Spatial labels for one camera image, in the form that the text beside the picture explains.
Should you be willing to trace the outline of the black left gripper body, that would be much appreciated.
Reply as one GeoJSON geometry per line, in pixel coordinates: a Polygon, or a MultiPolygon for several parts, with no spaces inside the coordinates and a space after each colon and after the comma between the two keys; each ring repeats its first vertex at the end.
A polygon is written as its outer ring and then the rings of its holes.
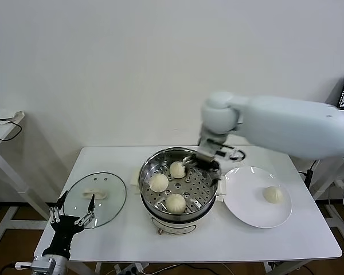
{"type": "Polygon", "coordinates": [[[57,255],[70,257],[72,238],[75,234],[82,232],[82,226],[75,224],[80,217],[61,215],[60,221],[51,224],[54,236],[50,246],[42,252],[42,256],[57,255]]]}

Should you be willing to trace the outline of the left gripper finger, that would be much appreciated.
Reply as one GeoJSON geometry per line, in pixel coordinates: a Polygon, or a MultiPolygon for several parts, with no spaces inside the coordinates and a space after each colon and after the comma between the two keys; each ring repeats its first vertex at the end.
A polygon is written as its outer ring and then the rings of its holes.
{"type": "Polygon", "coordinates": [[[90,224],[95,218],[94,209],[95,209],[95,195],[93,194],[90,200],[90,203],[88,205],[86,214],[82,218],[79,218],[78,220],[76,220],[75,225],[87,226],[88,224],[90,224]]]}
{"type": "Polygon", "coordinates": [[[68,194],[68,190],[66,190],[62,196],[59,197],[57,202],[55,203],[54,207],[50,207],[50,223],[59,223],[60,222],[60,211],[65,203],[66,197],[68,194]]]}

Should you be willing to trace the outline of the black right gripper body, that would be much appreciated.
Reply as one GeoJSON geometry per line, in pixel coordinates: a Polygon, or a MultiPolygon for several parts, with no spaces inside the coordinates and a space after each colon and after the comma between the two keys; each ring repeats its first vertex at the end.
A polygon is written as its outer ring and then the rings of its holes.
{"type": "Polygon", "coordinates": [[[220,170],[219,162],[213,159],[200,158],[199,156],[196,156],[195,163],[196,163],[196,167],[204,171],[219,171],[220,170]]]}

